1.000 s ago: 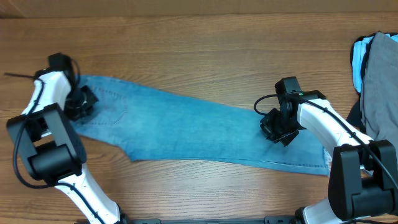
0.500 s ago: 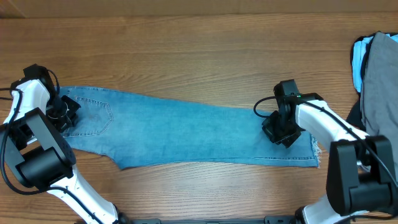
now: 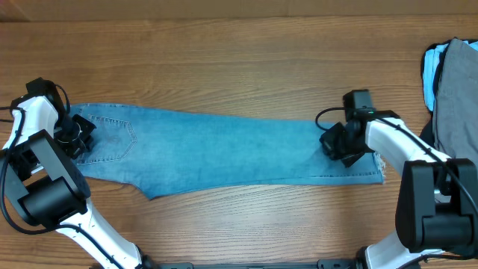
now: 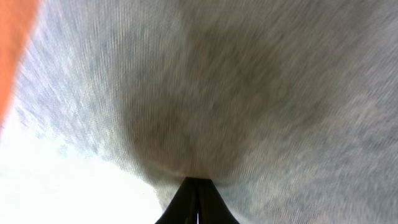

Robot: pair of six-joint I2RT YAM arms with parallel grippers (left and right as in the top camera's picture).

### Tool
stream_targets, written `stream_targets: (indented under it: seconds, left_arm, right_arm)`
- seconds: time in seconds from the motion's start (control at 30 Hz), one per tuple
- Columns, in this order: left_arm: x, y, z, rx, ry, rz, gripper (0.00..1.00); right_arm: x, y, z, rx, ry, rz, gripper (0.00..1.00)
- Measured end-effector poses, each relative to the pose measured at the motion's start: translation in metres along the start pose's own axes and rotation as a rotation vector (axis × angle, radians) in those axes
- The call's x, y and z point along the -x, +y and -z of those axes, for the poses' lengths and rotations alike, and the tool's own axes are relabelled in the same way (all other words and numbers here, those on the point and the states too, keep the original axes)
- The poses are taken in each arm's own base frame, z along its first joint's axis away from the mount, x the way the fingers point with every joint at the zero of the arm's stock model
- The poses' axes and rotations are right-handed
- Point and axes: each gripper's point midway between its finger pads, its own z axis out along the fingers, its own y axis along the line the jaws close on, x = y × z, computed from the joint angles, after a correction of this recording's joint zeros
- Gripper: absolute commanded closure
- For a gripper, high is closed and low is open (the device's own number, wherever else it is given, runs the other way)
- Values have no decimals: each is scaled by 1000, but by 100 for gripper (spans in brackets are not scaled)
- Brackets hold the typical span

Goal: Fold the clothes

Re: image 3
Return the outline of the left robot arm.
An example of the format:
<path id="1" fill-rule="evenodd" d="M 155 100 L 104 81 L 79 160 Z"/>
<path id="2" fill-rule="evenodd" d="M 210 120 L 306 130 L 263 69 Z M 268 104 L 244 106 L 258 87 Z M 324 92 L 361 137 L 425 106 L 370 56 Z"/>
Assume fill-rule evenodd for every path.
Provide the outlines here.
<path id="1" fill-rule="evenodd" d="M 65 235 L 100 268 L 156 268 L 99 213 L 74 163 L 91 150 L 96 125 L 70 113 L 59 84 L 36 78 L 26 89 L 6 108 L 13 124 L 1 149 L 1 214 L 7 223 L 26 235 Z"/>

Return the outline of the light blue denim jeans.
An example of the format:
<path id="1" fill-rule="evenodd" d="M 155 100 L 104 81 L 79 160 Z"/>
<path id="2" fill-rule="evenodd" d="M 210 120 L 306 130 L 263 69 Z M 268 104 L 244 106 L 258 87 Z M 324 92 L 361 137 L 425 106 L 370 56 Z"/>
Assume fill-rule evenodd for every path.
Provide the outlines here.
<path id="1" fill-rule="evenodd" d="M 129 184 L 146 197 L 239 185 L 373 185 L 373 153 L 351 167 L 325 156 L 310 120 L 263 120 L 111 103 L 73 105 L 94 126 L 76 159 L 83 175 Z"/>

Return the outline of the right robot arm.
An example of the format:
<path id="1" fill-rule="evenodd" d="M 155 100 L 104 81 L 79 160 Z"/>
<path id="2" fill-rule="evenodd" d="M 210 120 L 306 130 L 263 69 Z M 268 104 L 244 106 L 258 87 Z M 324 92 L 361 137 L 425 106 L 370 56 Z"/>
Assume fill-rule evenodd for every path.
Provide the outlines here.
<path id="1" fill-rule="evenodd" d="M 395 230 L 354 259 L 326 259 L 319 268 L 419 268 L 429 259 L 477 258 L 477 168 L 413 134 L 393 111 L 373 106 L 368 90 L 343 97 L 346 122 L 320 137 L 325 155 L 351 167 L 378 153 L 400 174 Z"/>

